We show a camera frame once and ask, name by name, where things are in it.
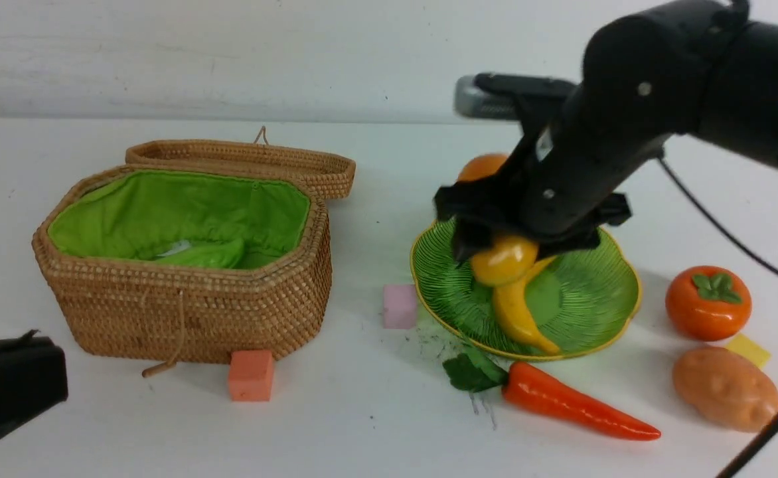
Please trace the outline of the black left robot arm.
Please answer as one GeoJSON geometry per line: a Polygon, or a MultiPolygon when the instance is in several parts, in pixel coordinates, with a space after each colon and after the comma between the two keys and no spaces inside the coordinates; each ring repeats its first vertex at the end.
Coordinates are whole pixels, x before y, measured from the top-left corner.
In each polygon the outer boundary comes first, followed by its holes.
{"type": "Polygon", "coordinates": [[[0,340],[0,439],[68,399],[64,351],[37,333],[0,340]]]}

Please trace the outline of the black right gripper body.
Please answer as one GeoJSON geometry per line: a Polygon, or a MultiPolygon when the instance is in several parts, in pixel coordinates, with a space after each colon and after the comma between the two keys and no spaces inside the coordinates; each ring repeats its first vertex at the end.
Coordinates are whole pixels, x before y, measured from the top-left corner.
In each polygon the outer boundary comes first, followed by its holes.
{"type": "Polygon", "coordinates": [[[506,235],[537,243],[541,258],[595,248],[600,226],[620,226],[631,217],[616,188],[662,157],[670,136],[643,127],[595,127],[565,98],[514,95],[508,107],[487,99],[476,112],[511,113],[522,139],[492,175],[435,194],[437,219],[456,221],[452,255],[459,263],[506,235]]]}

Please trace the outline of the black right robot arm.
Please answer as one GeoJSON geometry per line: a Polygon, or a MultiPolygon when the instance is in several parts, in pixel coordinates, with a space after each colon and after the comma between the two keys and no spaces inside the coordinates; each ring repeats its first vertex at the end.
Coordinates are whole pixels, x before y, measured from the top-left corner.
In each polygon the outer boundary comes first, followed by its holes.
{"type": "Polygon", "coordinates": [[[616,188],[675,135],[778,170],[778,25],[750,21],[747,1],[674,1],[616,19],[589,40],[582,75],[459,79],[459,114],[517,121],[522,139],[494,175],[435,194],[437,219],[457,221],[456,262],[501,235],[544,257],[597,247],[599,227],[631,217],[616,188]]]}

